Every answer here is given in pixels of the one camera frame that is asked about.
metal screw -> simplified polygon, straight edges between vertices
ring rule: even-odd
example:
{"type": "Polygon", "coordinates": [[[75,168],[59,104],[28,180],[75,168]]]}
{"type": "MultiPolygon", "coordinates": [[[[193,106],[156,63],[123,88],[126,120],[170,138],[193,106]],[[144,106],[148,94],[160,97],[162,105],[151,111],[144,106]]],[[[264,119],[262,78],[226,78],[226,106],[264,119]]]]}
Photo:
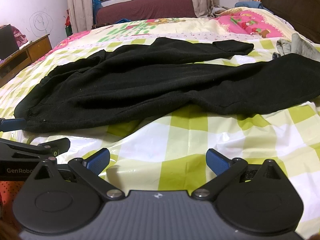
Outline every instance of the metal screw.
{"type": "Polygon", "coordinates": [[[194,191],[194,194],[197,197],[207,197],[210,195],[210,191],[205,188],[198,188],[197,190],[194,191]]]}
{"type": "Polygon", "coordinates": [[[111,198],[119,198],[122,196],[122,191],[119,189],[111,189],[107,191],[107,196],[111,198]]]}

black monitor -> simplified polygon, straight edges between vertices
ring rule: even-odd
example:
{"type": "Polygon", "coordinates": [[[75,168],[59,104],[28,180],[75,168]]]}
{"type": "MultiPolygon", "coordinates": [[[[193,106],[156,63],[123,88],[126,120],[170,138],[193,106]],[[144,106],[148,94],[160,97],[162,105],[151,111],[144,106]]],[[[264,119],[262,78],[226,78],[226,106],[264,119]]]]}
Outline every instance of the black monitor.
{"type": "Polygon", "coordinates": [[[0,29],[0,59],[9,57],[12,53],[19,50],[14,39],[11,25],[6,25],[0,29]]]}

wooden cabinet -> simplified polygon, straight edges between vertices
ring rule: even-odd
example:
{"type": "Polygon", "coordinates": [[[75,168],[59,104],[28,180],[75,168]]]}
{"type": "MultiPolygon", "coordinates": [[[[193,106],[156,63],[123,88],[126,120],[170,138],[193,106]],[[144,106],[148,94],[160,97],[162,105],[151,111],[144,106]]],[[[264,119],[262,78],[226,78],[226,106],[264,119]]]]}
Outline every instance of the wooden cabinet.
{"type": "Polygon", "coordinates": [[[17,50],[0,64],[0,87],[52,49],[48,36],[49,34],[17,50]]]}

ribbed gray surface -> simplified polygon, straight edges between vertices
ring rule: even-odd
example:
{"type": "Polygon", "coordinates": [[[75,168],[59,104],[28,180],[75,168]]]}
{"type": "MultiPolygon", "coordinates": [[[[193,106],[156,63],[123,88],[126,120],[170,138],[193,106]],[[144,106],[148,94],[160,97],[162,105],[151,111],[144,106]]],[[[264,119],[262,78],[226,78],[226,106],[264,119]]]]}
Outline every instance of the ribbed gray surface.
{"type": "Polygon", "coordinates": [[[35,236],[24,231],[20,236],[24,240],[302,239],[293,233],[276,237],[243,234],[227,225],[211,203],[194,200],[186,191],[131,191],[124,200],[106,203],[93,222],[73,233],[35,236]]]}

maroon fabric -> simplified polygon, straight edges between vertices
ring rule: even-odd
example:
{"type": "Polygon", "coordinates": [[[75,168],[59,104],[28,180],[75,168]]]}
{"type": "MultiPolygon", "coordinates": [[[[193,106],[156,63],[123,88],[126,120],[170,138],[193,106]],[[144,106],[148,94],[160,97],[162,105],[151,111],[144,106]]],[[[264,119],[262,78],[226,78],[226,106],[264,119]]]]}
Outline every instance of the maroon fabric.
{"type": "Polygon", "coordinates": [[[196,18],[192,0],[131,0],[105,6],[97,12],[97,25],[126,18],[132,21],[189,17],[196,18]]]}

